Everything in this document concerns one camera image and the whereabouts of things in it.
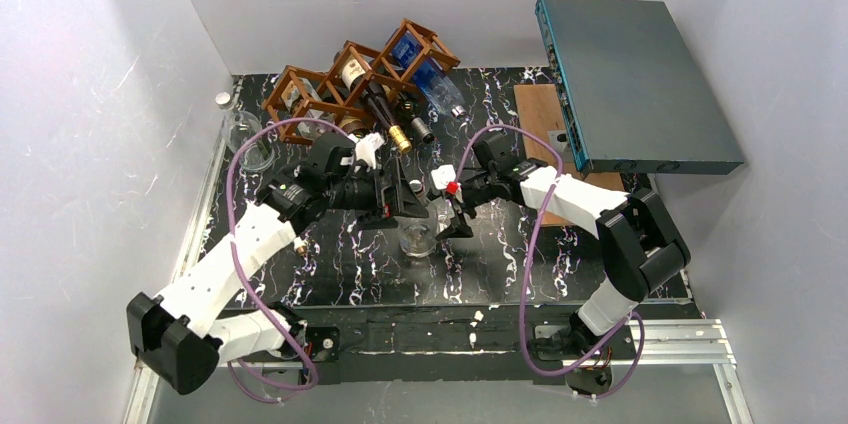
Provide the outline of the clear bottle white gold label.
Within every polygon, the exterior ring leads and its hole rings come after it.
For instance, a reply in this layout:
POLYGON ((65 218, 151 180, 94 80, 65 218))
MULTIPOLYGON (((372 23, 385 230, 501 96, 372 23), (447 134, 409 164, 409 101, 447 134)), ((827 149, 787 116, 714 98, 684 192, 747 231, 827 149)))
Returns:
POLYGON ((426 195, 424 184, 418 180, 410 181, 410 187, 419 202, 428 211, 425 218, 399 218, 398 238, 401 251, 408 257, 423 259, 432 254, 436 247, 435 217, 431 201, 426 195))

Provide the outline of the clear bottle silver cap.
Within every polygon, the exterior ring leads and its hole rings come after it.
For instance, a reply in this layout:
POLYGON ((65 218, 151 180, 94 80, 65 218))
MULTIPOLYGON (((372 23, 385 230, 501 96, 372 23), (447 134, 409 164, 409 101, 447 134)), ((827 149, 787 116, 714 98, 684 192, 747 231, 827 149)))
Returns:
MULTIPOLYGON (((215 103, 224 113, 226 144, 236 154, 263 126, 254 114, 240 109, 228 92, 218 93, 215 103)), ((238 162, 246 172, 261 173, 270 168, 274 160, 274 150, 268 140, 262 138, 247 146, 238 162)))

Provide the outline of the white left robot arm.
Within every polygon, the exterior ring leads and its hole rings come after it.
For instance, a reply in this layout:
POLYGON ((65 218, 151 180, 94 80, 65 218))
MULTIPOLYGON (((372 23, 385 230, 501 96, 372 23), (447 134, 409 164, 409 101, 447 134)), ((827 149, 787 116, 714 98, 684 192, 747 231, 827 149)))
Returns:
POLYGON ((305 351, 305 323, 283 305, 220 313, 275 254, 330 210, 353 211, 361 230, 391 229, 398 218, 426 218, 397 158, 372 133, 353 140, 320 136, 257 193, 231 231, 186 274, 155 296, 139 293, 126 307, 134 356, 180 395, 199 389, 219 364, 262 351, 290 350, 315 373, 305 351))

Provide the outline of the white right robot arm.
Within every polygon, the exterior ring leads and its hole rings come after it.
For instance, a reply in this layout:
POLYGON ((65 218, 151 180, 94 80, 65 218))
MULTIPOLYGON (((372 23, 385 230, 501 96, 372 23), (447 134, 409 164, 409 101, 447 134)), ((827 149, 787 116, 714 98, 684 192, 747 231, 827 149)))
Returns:
POLYGON ((601 246, 604 280, 570 318, 568 338, 589 347, 678 274, 691 253, 660 196, 586 183, 536 158, 510 152, 504 134, 482 133, 470 149, 480 167, 463 174, 441 165, 431 170, 430 196, 443 197, 453 215, 439 236, 470 238, 467 221, 479 206, 501 199, 554 214, 590 233, 601 246))

